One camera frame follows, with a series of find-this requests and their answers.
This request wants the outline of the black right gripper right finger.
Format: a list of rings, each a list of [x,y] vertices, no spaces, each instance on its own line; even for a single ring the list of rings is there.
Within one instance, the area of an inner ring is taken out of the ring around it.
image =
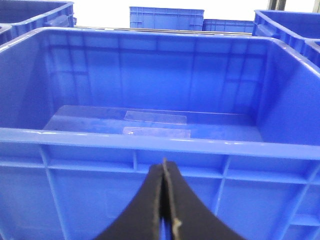
[[[167,240],[243,240],[194,193],[173,161],[163,159],[162,214]]]

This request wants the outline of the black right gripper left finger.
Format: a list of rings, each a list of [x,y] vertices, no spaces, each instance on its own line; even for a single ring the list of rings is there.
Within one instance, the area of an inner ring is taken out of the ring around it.
[[[96,240],[158,240],[164,169],[154,164],[140,189],[122,213]]]

